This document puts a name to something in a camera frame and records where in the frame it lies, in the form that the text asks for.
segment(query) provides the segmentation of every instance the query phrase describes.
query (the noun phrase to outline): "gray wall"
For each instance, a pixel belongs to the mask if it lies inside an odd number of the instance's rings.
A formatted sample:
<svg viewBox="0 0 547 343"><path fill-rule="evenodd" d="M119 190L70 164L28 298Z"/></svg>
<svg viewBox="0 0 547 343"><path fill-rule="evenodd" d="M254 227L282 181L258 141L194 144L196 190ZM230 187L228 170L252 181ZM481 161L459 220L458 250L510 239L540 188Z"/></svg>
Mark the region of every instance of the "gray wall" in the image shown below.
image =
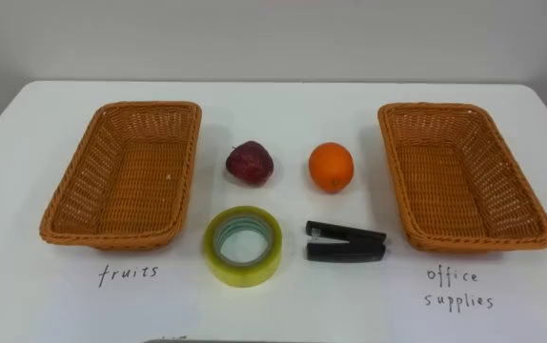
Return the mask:
<svg viewBox="0 0 547 343"><path fill-rule="evenodd" d="M547 0L0 0L0 111L32 79L514 82Z"/></svg>

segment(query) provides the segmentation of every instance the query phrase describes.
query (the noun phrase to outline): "black stapler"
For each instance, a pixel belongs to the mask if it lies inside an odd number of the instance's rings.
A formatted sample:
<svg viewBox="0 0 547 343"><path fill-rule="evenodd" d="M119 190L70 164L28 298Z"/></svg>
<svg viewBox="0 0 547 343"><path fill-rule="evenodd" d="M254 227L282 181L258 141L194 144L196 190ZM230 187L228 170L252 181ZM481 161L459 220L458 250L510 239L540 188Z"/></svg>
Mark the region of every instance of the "black stapler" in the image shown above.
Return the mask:
<svg viewBox="0 0 547 343"><path fill-rule="evenodd" d="M384 245L386 233L383 232L371 232L308 220L305 233L314 238L324 237L345 241L345 243L308 243L307 257L310 261L380 261L386 252Z"/></svg>

